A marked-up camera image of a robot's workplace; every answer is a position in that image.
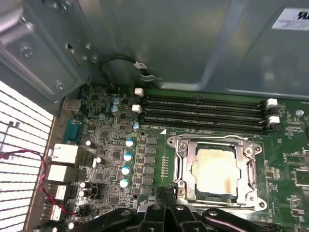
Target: light blue capacitor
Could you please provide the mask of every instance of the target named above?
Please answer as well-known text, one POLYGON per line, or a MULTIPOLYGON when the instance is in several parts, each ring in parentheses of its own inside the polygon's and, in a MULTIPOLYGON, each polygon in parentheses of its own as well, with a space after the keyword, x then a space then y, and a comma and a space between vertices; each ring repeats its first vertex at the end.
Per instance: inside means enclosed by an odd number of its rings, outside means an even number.
POLYGON ((120 100, 119 100, 118 98, 113 98, 113 99, 112 99, 112 103, 113 103, 114 105, 119 105, 119 104, 120 104, 120 100))
POLYGON ((139 123, 138 123, 138 122, 133 122, 133 124, 132 124, 132 128, 133 128, 133 130, 134 130, 134 131, 138 131, 138 130, 139 130, 139 128, 140 128, 139 123))
POLYGON ((120 187, 122 187, 122 188, 128 187, 129 184, 130 184, 130 182, 129 182, 127 179, 122 179, 122 180, 119 182, 119 185, 120 185, 120 187))
POLYGON ((129 161, 131 161, 132 160, 132 155, 130 154, 130 153, 125 153, 124 154, 124 161, 127 161, 127 162, 129 162, 129 161))
POLYGON ((111 112, 112 112, 113 115, 117 115, 119 113, 118 106, 112 105, 111 106, 111 112))
POLYGON ((126 147, 132 148, 134 146, 134 142, 132 139, 127 139, 126 140, 126 147))
POLYGON ((121 173, 122 173, 123 175, 129 175, 130 172, 131 172, 131 169, 130 169, 129 167, 127 167, 127 166, 124 166, 124 167, 121 169, 121 173))

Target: white vent grille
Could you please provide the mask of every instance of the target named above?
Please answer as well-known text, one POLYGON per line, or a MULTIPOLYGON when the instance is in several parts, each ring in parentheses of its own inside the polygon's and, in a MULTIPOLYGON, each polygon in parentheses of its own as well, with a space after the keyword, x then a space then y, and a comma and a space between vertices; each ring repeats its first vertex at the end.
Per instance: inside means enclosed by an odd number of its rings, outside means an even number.
MULTIPOLYGON (((43 153, 53 116, 0 81, 0 151, 43 153)), ((0 159, 0 232, 23 230, 41 161, 32 153, 0 159)))

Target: green circuit board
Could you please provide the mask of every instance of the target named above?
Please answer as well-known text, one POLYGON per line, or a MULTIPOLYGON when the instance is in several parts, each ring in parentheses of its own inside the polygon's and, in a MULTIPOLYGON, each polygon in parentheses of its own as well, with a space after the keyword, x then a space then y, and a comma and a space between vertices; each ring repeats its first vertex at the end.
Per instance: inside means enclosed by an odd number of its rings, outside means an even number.
MULTIPOLYGON (((147 90, 148 94, 173 97, 195 97, 196 94, 205 99, 229 100, 236 102, 259 102, 264 99, 230 96, 218 94, 192 93, 171 90, 147 90)), ((174 149, 168 146, 167 139, 174 135, 193 133, 208 135, 228 135, 231 132, 180 129, 164 126, 141 125, 138 131, 133 131, 132 123, 136 120, 131 106, 134 101, 132 89, 114 89, 106 91, 100 86, 86 87, 82 91, 81 113, 83 132, 81 144, 86 140, 96 143, 97 149, 90 151, 90 161, 93 157, 107 160, 106 165, 97 168, 83 167, 84 175, 79 181, 102 183, 102 196, 95 200, 76 200, 79 204, 89 203, 93 208, 93 215, 102 215, 118 207, 137 208, 141 204, 154 203, 156 186, 167 187, 174 180, 174 149), (113 98, 120 100, 119 112, 110 112, 113 98), (99 114, 105 114, 104 120, 99 120, 99 114), (147 144, 148 139, 155 139, 155 144, 147 144), (133 148, 125 146, 126 139, 132 139, 133 148), (146 186, 151 193, 140 193, 142 184, 137 182, 142 174, 139 163, 147 156, 145 149, 154 147, 155 162, 150 165, 154 173, 150 176, 153 183, 146 186), (123 160, 125 153, 130 153, 133 159, 123 160), (131 174, 123 176, 121 168, 128 166, 131 174), (130 185, 123 189, 119 186, 121 179, 127 179, 130 185)), ((263 152, 256 158, 256 173, 259 197, 267 202, 267 209, 257 213, 242 215, 252 221, 278 223, 283 227, 295 228, 296 231, 307 231, 309 228, 309 102, 279 100, 278 108, 281 131, 266 135, 239 134, 261 145, 263 152)))

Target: capacitor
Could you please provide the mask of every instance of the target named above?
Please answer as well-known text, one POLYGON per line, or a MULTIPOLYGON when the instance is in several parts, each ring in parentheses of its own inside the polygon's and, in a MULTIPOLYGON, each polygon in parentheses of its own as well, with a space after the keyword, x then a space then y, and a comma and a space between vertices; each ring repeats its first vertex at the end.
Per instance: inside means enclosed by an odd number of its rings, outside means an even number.
POLYGON ((96 158, 96 162, 100 163, 100 164, 106 164, 106 159, 105 158, 101 158, 101 157, 97 157, 96 158))
POLYGON ((121 173, 122 173, 123 175, 129 175, 130 172, 131 172, 131 169, 130 169, 129 167, 127 167, 127 166, 124 166, 124 167, 121 169, 121 173))
POLYGON ((74 227, 79 226, 79 225, 80 225, 80 222, 79 222, 79 221, 70 222, 70 223, 68 224, 68 229, 69 229, 69 230, 72 230, 74 227))
POLYGON ((85 142, 86 146, 90 147, 90 148, 96 148, 96 144, 90 140, 87 140, 85 142))
POLYGON ((113 115, 117 115, 119 113, 118 106, 112 105, 111 106, 111 112, 112 112, 113 115))
POLYGON ((132 128, 134 131, 138 131, 140 129, 140 125, 138 122, 133 122, 132 128))
POLYGON ((126 140, 126 147, 132 148, 134 146, 134 142, 132 139, 127 139, 126 140))
POLYGON ((105 114, 99 114, 99 115, 98 115, 98 119, 101 120, 101 121, 103 121, 103 120, 106 119, 106 115, 105 115, 105 114))
POLYGON ((90 188, 90 183, 89 182, 81 182, 80 184, 79 184, 79 187, 81 187, 82 189, 88 189, 88 188, 90 188))
POLYGON ((120 100, 118 98, 113 98, 112 103, 114 105, 119 105, 120 104, 120 100))
POLYGON ((124 154, 124 161, 127 161, 127 162, 129 162, 129 161, 131 161, 132 160, 132 155, 130 154, 130 153, 125 153, 124 154))
POLYGON ((89 191, 88 190, 81 190, 78 192, 79 197, 87 197, 89 196, 89 191))
POLYGON ((127 179, 122 179, 122 180, 119 182, 119 185, 120 185, 120 187, 122 187, 122 188, 126 188, 126 187, 128 187, 129 183, 130 183, 130 182, 129 182, 127 179))

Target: ram slot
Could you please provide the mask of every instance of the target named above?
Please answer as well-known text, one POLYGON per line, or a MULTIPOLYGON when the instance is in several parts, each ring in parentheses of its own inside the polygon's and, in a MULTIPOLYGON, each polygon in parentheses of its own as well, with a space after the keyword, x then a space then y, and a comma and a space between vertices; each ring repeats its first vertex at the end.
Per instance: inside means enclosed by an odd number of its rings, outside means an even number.
POLYGON ((218 132, 231 132, 231 133, 245 133, 245 134, 263 134, 265 131, 264 127, 241 127, 241 125, 212 125, 212 124, 202 124, 198 122, 183 122, 183 121, 169 121, 166 118, 145 118, 140 120, 141 125, 152 125, 152 126, 162 126, 169 128, 180 128, 180 129, 195 129, 204 131, 218 131, 218 132))
POLYGON ((150 110, 173 110, 177 111, 189 111, 195 113, 205 114, 228 114, 234 116, 246 116, 246 117, 261 117, 261 112, 257 110, 248 110, 241 108, 217 108, 210 106, 197 106, 197 105, 174 105, 174 104, 147 104, 143 105, 145 111, 150 110))
POLYGON ((188 104, 202 104, 202 105, 216 105, 226 107, 240 107, 247 109, 258 109, 260 103, 256 102, 238 102, 238 101, 224 101, 224 100, 212 100, 204 98, 186 98, 186 97, 174 97, 174 96, 160 96, 160 95, 147 95, 144 97, 147 102, 179 102, 188 104))
POLYGON ((146 112, 142 114, 145 117, 171 117, 174 119, 181 120, 194 120, 202 122, 214 122, 214 123, 232 123, 232 124, 244 124, 250 126, 260 126, 262 120, 260 118, 247 118, 247 117, 233 117, 228 115, 201 115, 201 114, 192 114, 190 112, 181 112, 173 114, 171 112, 146 112))

